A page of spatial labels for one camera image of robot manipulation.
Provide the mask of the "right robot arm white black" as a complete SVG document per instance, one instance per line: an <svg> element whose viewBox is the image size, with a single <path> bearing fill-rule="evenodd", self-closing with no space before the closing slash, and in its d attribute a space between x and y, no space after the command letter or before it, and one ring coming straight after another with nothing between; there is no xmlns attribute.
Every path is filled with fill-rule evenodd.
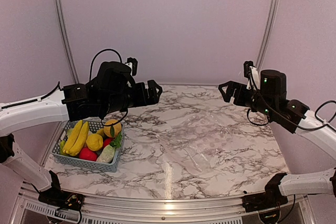
<svg viewBox="0 0 336 224"><path fill-rule="evenodd" d="M301 136L335 158L335 128L329 121L298 100L288 100L286 75L277 70L263 70L256 81L255 67L248 67L248 84L228 81L218 86L225 102L246 107L265 115L288 132ZM271 207L277 201L296 194L335 195L335 169L307 174L276 174L260 195L260 203Z"/></svg>

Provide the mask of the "white green fake cabbage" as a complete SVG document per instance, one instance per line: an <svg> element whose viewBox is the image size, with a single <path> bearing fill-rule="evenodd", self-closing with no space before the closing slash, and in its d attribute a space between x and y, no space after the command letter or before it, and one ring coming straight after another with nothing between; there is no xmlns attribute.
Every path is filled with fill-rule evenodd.
<svg viewBox="0 0 336 224"><path fill-rule="evenodd" d="M73 129L69 129L69 130L67 131L66 135L67 135L67 136L70 136L71 133L72 133L72 131L73 131Z"/></svg>

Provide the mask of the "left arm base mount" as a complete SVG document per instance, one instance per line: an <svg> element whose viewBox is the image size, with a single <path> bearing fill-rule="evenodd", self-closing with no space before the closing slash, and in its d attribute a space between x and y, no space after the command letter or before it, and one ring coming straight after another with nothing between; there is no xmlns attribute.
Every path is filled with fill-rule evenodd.
<svg viewBox="0 0 336 224"><path fill-rule="evenodd" d="M70 209L80 211L84 195L62 190L57 175L52 171L49 171L49 173L51 176L51 187L44 191L39 190L38 200L48 205L56 206L58 210Z"/></svg>

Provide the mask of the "clear zip top bag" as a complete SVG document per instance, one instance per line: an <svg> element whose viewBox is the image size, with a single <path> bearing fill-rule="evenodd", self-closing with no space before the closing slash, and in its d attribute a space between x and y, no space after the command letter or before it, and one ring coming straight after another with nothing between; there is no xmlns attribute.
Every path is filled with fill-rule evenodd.
<svg viewBox="0 0 336 224"><path fill-rule="evenodd" d="M236 125L225 115L201 112L155 136L171 161L188 172L207 173L214 168L216 155L232 141Z"/></svg>

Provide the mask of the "white fake radish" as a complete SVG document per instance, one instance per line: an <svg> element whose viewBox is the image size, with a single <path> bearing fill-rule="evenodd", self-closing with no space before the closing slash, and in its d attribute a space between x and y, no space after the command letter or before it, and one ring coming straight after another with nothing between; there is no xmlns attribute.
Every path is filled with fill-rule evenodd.
<svg viewBox="0 0 336 224"><path fill-rule="evenodd" d="M116 149L114 147L112 147L111 145L107 145L97 158L96 162L105 164L111 163L114 158L115 152Z"/></svg>

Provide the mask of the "yellow fake bell pepper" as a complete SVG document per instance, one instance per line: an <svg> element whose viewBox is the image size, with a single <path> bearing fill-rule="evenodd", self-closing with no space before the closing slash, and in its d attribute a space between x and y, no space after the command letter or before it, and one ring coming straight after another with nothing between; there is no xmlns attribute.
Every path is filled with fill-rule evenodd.
<svg viewBox="0 0 336 224"><path fill-rule="evenodd" d="M87 137L86 146L91 151L99 151L103 148L103 137L99 134L91 134Z"/></svg>

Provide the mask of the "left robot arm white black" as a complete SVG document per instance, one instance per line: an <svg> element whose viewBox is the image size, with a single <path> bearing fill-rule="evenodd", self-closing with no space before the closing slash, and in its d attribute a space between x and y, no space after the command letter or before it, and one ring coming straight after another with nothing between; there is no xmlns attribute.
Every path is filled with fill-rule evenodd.
<svg viewBox="0 0 336 224"><path fill-rule="evenodd" d="M40 195L54 205L66 202L59 179L32 160L15 142L13 133L51 122L66 122L98 117L112 112L159 102L162 87L154 80L135 82L138 62L105 61L86 84L56 86L48 94L16 103L1 104L1 164L31 183Z"/></svg>

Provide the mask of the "small green yellow fake fruit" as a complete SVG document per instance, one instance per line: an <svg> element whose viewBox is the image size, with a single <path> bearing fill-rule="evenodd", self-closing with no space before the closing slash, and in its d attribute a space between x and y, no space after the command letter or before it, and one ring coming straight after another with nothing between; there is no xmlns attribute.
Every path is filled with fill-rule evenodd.
<svg viewBox="0 0 336 224"><path fill-rule="evenodd" d="M96 134L99 134L102 138L106 138L107 137L103 128L97 130Z"/></svg>

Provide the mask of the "yellow fake banana bunch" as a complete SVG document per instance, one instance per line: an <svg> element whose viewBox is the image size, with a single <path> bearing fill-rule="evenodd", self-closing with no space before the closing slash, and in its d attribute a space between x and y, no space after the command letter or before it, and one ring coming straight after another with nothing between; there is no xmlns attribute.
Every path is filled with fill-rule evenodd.
<svg viewBox="0 0 336 224"><path fill-rule="evenodd" d="M64 152L70 156L76 156L83 148L89 133L89 122L80 120L76 123L71 135L66 140Z"/></svg>

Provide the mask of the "red fake apple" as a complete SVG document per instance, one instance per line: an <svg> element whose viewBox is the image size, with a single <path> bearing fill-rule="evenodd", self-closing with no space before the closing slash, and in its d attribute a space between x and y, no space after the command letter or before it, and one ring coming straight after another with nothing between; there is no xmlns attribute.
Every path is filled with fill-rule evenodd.
<svg viewBox="0 0 336 224"><path fill-rule="evenodd" d="M106 138L103 141L103 148L105 148L106 146L108 146L113 140L114 140L114 138Z"/></svg>
<svg viewBox="0 0 336 224"><path fill-rule="evenodd" d="M95 162L98 158L98 155L96 152L90 150L87 147L84 147L79 153L79 158L82 160Z"/></svg>

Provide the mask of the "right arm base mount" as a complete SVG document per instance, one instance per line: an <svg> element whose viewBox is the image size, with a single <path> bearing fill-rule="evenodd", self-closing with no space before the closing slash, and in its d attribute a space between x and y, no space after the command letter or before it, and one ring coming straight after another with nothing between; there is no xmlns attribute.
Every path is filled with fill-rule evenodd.
<svg viewBox="0 0 336 224"><path fill-rule="evenodd" d="M253 212L287 204L288 198L282 195L279 189L280 182L286 175L287 173L277 173L265 185L264 192L245 195L242 198L245 211Z"/></svg>

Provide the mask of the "green fake pear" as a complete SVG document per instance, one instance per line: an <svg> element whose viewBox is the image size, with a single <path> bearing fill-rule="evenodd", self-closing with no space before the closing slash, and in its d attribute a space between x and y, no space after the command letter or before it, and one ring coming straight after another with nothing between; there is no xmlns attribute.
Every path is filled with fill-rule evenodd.
<svg viewBox="0 0 336 224"><path fill-rule="evenodd" d="M67 155L67 154L64 152L64 146L65 146L65 143L66 143L65 140L62 140L62 141L60 141L60 143L59 143L59 148L60 148L60 150L59 150L59 154L60 154L60 155L64 155L64 156Z"/></svg>

